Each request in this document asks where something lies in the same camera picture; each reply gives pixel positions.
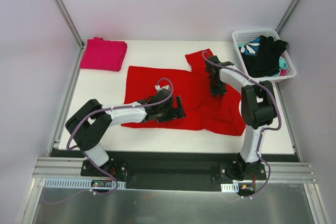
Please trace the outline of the red t shirt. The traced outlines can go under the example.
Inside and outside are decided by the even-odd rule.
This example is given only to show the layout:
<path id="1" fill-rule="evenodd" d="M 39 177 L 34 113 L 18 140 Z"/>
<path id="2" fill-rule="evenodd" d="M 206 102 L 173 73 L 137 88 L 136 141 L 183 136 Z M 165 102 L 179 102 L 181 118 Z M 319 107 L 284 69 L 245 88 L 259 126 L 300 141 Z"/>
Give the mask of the red t shirt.
<path id="1" fill-rule="evenodd" d="M 241 136 L 246 124 L 239 112 L 241 95 L 231 86 L 219 98 L 211 94 L 209 75 L 200 51 L 186 55 L 190 71 L 130 66 L 128 68 L 125 103 L 145 99 L 155 94 L 154 85 L 168 78 L 179 95 L 186 117 L 170 122 L 127 123 L 130 128 L 164 128 L 178 130 L 208 130 L 217 134 Z"/>

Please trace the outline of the white plastic laundry basket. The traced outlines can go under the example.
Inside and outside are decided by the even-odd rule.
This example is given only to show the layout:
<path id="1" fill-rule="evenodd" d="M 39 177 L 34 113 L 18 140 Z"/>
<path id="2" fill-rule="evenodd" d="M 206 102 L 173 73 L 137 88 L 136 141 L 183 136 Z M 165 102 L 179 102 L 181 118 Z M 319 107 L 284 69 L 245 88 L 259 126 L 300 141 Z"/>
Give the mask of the white plastic laundry basket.
<path id="1" fill-rule="evenodd" d="M 239 30 L 232 33 L 242 71 L 258 81 L 279 82 L 296 76 L 286 41 L 271 29 Z"/>

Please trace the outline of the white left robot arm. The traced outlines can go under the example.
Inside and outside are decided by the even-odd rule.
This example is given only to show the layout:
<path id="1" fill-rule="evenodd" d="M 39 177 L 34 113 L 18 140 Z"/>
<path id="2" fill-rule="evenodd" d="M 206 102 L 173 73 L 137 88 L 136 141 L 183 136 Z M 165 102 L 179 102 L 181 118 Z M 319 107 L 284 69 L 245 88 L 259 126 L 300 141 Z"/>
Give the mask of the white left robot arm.
<path id="1" fill-rule="evenodd" d="M 86 102 L 65 124 L 69 141 L 83 152 L 99 176 L 114 175 L 112 160 L 100 143 L 109 127 L 127 123 L 170 122 L 186 118 L 180 96 L 170 87 L 160 88 L 156 95 L 133 103 L 104 106 L 96 99 Z"/>

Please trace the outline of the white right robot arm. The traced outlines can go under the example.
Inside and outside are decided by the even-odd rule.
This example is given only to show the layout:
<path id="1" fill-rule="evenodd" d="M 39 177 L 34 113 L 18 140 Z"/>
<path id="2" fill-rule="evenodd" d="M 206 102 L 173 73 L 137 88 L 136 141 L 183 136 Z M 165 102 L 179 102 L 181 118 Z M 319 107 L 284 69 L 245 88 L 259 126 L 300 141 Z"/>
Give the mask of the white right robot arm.
<path id="1" fill-rule="evenodd" d="M 270 81 L 258 82 L 238 70 L 230 61 L 220 62 L 217 56 L 205 56 L 211 94 L 223 97 L 230 85 L 241 95 L 240 113 L 246 124 L 244 142 L 237 161 L 225 169 L 227 177 L 234 180 L 250 178 L 261 169 L 261 146 L 265 132 L 281 128 L 281 115 Z"/>

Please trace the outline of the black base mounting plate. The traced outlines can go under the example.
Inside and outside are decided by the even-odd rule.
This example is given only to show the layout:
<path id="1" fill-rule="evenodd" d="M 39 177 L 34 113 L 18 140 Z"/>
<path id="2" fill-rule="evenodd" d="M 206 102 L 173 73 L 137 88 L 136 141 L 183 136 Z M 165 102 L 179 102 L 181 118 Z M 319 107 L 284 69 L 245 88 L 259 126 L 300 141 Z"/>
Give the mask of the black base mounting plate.
<path id="1" fill-rule="evenodd" d="M 112 175 L 127 189 L 220 191 L 230 183 L 225 169 L 237 161 L 236 153 L 171 153 L 109 151 L 110 161 L 96 169 L 89 161 L 81 164 L 80 175 Z"/>

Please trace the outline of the folded magenta t shirt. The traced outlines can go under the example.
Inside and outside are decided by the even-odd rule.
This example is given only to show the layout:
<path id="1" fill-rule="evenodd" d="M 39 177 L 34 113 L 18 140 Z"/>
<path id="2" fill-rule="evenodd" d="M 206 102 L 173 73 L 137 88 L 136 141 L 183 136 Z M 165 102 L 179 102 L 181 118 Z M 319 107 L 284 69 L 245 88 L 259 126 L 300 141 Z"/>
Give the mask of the folded magenta t shirt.
<path id="1" fill-rule="evenodd" d="M 80 68 L 119 72 L 127 49 L 128 44 L 125 41 L 104 40 L 99 37 L 88 39 Z"/>

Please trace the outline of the aluminium rail right side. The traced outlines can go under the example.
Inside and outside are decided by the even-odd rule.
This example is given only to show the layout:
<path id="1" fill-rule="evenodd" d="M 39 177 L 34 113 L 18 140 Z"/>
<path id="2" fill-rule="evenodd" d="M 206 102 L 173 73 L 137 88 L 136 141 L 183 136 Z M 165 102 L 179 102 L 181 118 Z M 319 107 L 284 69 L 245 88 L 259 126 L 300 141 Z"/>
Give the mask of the aluminium rail right side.
<path id="1" fill-rule="evenodd" d="M 316 184 L 318 179 L 310 163 L 270 162 L 271 183 Z"/>

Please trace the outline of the aluminium rail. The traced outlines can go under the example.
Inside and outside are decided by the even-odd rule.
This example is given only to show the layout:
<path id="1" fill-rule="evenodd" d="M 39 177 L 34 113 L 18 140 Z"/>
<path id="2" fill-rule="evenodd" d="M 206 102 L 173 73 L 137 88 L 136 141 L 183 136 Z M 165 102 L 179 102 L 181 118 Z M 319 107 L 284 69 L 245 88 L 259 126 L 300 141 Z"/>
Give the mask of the aluminium rail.
<path id="1" fill-rule="evenodd" d="M 33 176 L 35 177 L 79 177 L 84 158 L 40 157 Z"/>
<path id="2" fill-rule="evenodd" d="M 271 183 L 316 184 L 318 179 L 310 163 L 270 162 Z"/>

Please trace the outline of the aluminium rail left side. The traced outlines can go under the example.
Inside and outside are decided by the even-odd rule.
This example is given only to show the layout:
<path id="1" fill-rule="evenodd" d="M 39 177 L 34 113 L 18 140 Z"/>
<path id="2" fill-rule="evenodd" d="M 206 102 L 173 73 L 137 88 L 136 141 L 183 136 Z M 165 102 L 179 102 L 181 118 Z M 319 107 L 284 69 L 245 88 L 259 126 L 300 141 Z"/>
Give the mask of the aluminium rail left side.
<path id="1" fill-rule="evenodd" d="M 35 177 L 79 177 L 84 158 L 40 157 L 33 176 Z"/>

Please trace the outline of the right aluminium frame post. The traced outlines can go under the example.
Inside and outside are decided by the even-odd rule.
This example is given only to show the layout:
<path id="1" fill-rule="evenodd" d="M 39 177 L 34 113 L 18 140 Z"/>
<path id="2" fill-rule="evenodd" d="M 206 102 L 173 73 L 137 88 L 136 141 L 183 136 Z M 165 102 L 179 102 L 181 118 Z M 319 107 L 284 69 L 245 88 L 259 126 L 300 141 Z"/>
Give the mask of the right aluminium frame post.
<path id="1" fill-rule="evenodd" d="M 282 30 L 284 29 L 284 27 L 286 26 L 287 22 L 289 21 L 289 19 L 291 18 L 292 14 L 294 13 L 294 11 L 296 10 L 296 8 L 298 7 L 299 3 L 301 0 L 291 0 L 289 6 L 287 7 L 286 11 L 284 12 L 284 14 L 282 15 L 275 31 L 280 34 L 282 32 Z"/>

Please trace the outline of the aluminium frame post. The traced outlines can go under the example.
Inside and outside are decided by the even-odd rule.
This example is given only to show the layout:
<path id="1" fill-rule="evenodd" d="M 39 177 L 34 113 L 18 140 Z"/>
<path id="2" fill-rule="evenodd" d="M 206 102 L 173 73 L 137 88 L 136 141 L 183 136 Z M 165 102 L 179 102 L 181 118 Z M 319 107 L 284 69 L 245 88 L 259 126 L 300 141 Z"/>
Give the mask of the aluminium frame post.
<path id="1" fill-rule="evenodd" d="M 275 31 L 280 34 L 282 32 L 282 30 L 284 29 L 284 27 L 286 26 L 287 22 L 289 21 L 289 19 L 291 18 L 292 14 L 294 13 L 294 11 L 296 10 L 296 8 L 298 7 L 299 3 L 301 0 L 291 0 L 289 6 L 287 7 L 286 11 L 284 12 L 284 14 L 282 15 Z"/>
<path id="2" fill-rule="evenodd" d="M 84 47 L 84 42 L 78 32 L 78 29 L 76 28 L 76 25 L 74 21 L 72 20 L 63 0 L 54 0 L 63 20 L 65 21 L 68 29 L 70 30 L 70 33 L 72 34 L 76 44 L 79 46 L 80 49 Z"/>

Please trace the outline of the left aluminium frame post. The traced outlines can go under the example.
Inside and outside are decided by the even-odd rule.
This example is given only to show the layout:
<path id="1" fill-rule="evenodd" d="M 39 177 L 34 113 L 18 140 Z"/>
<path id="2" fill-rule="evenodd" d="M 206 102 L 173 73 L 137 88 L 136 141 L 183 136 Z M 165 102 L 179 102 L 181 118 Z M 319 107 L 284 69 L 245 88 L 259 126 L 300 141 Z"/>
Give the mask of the left aluminium frame post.
<path id="1" fill-rule="evenodd" d="M 63 0 L 54 0 L 63 20 L 65 21 L 68 29 L 70 30 L 70 33 L 72 34 L 76 44 L 79 46 L 80 49 L 84 47 L 84 42 L 78 32 L 78 29 L 76 28 L 76 25 L 74 21 L 72 20 Z"/>

